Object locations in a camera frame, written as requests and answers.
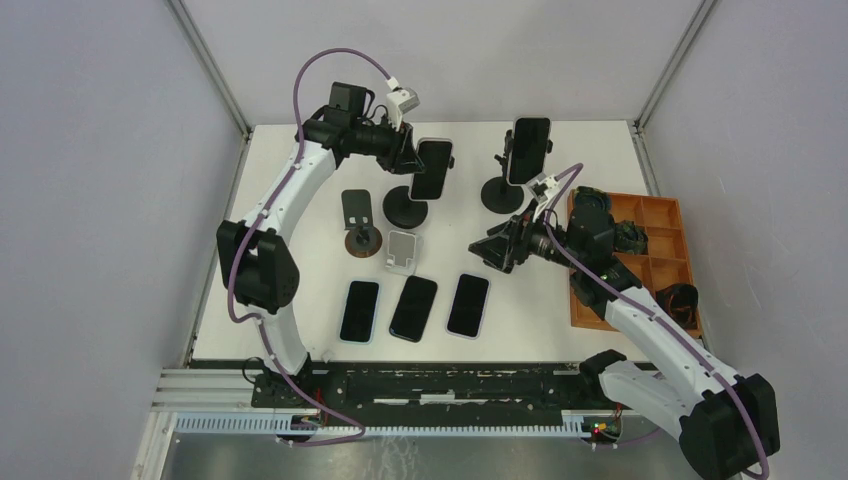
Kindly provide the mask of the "phone with purple case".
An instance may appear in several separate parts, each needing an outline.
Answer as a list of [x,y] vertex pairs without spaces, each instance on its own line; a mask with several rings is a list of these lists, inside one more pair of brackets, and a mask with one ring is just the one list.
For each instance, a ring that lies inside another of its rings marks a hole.
[[480,335],[486,309],[490,281],[471,274],[461,274],[446,322],[453,335],[476,339]]

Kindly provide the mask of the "silver folding phone stand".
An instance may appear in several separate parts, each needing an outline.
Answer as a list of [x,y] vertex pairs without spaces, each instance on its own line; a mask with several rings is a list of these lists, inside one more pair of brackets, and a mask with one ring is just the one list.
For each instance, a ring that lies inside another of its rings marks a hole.
[[418,243],[419,236],[415,233],[391,230],[386,245],[386,269],[397,275],[414,275],[418,262]]

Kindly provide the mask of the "wooden-base black plate stand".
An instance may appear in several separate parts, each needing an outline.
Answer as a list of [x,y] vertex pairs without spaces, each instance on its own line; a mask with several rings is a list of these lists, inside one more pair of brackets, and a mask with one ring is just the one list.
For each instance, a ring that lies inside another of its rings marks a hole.
[[383,237],[374,223],[371,195],[365,189],[348,189],[341,193],[345,223],[344,245],[356,258],[374,256],[382,247]]

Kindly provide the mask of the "phone with white case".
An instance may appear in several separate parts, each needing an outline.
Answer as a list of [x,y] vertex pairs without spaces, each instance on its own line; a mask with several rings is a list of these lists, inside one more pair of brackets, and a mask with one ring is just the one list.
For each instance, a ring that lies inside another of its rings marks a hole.
[[409,342],[420,342],[438,291],[430,279],[410,276],[406,279],[389,325],[389,333]]

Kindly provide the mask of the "phone with light blue case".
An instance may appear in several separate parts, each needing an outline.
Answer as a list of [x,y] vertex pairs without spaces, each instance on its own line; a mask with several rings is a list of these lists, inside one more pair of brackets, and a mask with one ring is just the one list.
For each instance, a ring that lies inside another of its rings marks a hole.
[[341,341],[359,344],[371,341],[379,294],[377,282],[354,280],[350,283],[339,329]]

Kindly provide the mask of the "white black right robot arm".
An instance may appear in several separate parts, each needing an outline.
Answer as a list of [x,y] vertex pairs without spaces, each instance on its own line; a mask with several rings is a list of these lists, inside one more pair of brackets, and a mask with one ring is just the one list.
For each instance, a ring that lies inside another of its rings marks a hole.
[[643,371],[615,350],[586,359],[577,382],[585,405],[612,401],[636,411],[678,442],[703,479],[768,478],[768,458],[780,449],[772,385],[759,374],[739,374],[682,329],[615,255],[614,234],[614,218],[604,208],[575,206],[566,228],[553,229],[530,205],[468,249],[504,273],[531,255],[571,269],[579,302],[656,368],[656,374]]

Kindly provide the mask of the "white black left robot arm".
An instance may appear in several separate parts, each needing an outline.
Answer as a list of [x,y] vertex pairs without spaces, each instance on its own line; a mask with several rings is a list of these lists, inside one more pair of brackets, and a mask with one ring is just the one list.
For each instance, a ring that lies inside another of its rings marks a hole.
[[352,155],[374,158],[385,171],[406,175],[424,166],[412,142],[406,113],[418,94],[391,78],[378,121],[368,115],[373,91],[335,82],[329,101],[309,117],[297,114],[295,144],[277,178],[240,220],[223,221],[216,232],[226,308],[236,324],[252,323],[265,357],[282,373],[275,392],[290,407],[306,405],[313,379],[300,370],[309,354],[292,302],[300,271],[289,243],[299,220],[322,185]]

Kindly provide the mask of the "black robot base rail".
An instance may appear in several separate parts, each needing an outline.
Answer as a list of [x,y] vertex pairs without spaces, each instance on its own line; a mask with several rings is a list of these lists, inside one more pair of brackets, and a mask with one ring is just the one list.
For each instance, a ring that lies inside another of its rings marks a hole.
[[573,362],[310,362],[286,382],[251,357],[241,366],[249,371],[252,407],[304,408],[307,427],[554,427],[564,411],[612,417],[623,408]]

